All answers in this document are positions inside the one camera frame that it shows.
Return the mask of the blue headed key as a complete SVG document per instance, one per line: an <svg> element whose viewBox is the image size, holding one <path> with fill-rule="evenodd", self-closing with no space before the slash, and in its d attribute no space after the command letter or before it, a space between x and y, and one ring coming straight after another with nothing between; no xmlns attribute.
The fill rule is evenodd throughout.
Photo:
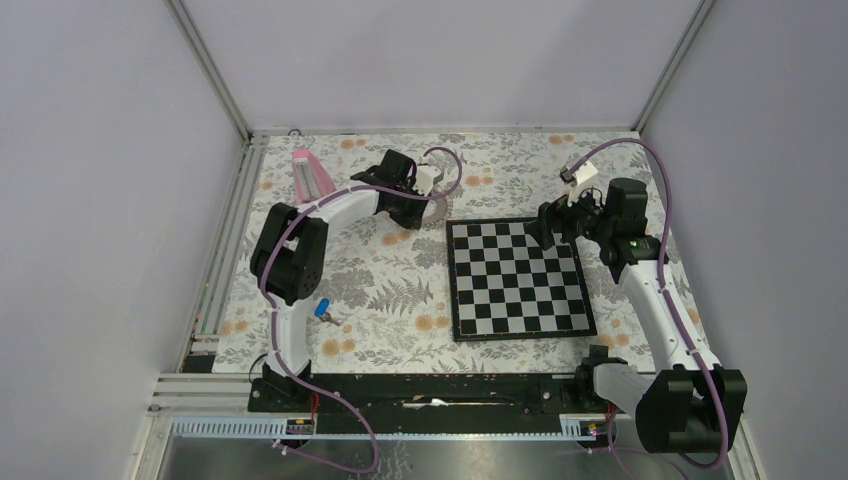
<svg viewBox="0 0 848 480"><path fill-rule="evenodd" d="M340 322L338 320L335 320L332 317L332 314L330 313L330 305L331 302L328 298L322 298L316 305L314 315L319 321L323 323L329 323L335 326L339 326Z"/></svg>

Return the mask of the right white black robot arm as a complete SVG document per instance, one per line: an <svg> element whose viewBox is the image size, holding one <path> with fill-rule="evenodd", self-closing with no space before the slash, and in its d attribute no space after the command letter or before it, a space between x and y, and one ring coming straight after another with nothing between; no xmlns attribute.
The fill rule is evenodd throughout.
<svg viewBox="0 0 848 480"><path fill-rule="evenodd" d="M566 194L541 204L526 227L543 249L578 237L599 246L601 262L636 312L656 369L647 379L623 360L587 360L573 386L575 402L589 412L609 402L619 407L651 453L727 454L747 383L740 370L721 365L687 317L666 248L647 231L646 184L615 178L603 199L589 181L570 178L566 185Z"/></svg>

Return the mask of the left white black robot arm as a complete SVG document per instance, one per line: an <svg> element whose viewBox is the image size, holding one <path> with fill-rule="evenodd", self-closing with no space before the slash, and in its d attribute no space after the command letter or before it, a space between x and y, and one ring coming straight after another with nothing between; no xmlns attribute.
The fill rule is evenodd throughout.
<svg viewBox="0 0 848 480"><path fill-rule="evenodd" d="M328 240L381 213L404 229L420 229L443 176L434 165L389 150L378 165L354 174L345 187L300 206L277 203L270 209L250 271L271 307L262 377L274 383L271 395L282 408L296 411L309 401L306 327L316 308L312 295L322 279Z"/></svg>

